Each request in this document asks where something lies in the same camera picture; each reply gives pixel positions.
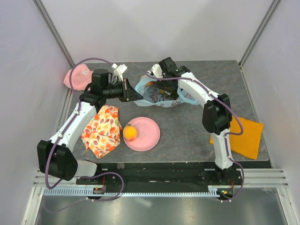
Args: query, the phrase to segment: light blue bag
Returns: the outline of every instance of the light blue bag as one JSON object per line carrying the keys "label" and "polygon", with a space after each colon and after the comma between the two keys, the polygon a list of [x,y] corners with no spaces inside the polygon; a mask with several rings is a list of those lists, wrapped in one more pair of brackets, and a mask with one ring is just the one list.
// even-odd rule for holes
{"label": "light blue bag", "polygon": [[159,88],[154,85],[146,87],[146,84],[150,81],[156,81],[147,76],[142,76],[139,83],[135,86],[135,90],[143,96],[143,100],[135,101],[138,106],[151,106],[157,105],[165,108],[173,107],[181,103],[190,103],[193,105],[198,105],[199,103],[185,90],[181,88],[177,89],[178,99],[167,100],[166,95],[161,94]]}

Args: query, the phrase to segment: pink cloth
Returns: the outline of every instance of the pink cloth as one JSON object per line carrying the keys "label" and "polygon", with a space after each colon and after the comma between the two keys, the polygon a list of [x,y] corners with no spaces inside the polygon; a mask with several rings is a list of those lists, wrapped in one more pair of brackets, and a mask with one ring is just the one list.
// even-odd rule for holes
{"label": "pink cloth", "polygon": [[[64,84],[71,88],[70,86],[70,73],[71,70],[68,71]],[[80,64],[75,68],[75,70],[72,73],[72,84],[75,90],[84,90],[85,87],[92,82],[92,73],[93,71],[90,71],[89,68],[85,64]]]}

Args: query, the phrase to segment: pink plate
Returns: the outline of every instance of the pink plate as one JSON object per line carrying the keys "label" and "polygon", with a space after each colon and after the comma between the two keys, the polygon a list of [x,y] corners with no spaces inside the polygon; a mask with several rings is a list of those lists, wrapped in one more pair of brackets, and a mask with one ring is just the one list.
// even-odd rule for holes
{"label": "pink plate", "polygon": [[160,130],[157,123],[147,117],[137,117],[131,120],[131,124],[137,129],[138,136],[133,141],[124,139],[126,145],[135,151],[147,151],[152,149],[159,141]]}

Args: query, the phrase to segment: orange and white cloth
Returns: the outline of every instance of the orange and white cloth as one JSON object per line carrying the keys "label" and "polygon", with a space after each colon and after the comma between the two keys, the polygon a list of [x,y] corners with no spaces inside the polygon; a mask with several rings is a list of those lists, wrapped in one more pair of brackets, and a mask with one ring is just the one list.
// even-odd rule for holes
{"label": "orange and white cloth", "polygon": [[87,150],[92,150],[97,158],[102,158],[119,145],[120,130],[118,108],[104,105],[88,123],[81,138]]}

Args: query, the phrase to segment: gray wall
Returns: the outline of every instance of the gray wall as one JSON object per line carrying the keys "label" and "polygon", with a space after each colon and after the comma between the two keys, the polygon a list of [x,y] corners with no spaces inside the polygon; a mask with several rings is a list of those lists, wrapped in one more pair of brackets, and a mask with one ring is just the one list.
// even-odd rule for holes
{"label": "gray wall", "polygon": [[0,7],[0,218],[20,224],[38,169],[36,146],[56,129],[68,64],[31,0]]}
{"label": "gray wall", "polygon": [[272,0],[41,0],[75,62],[240,60]]}
{"label": "gray wall", "polygon": [[300,1],[281,1],[244,66],[270,158],[300,211]]}

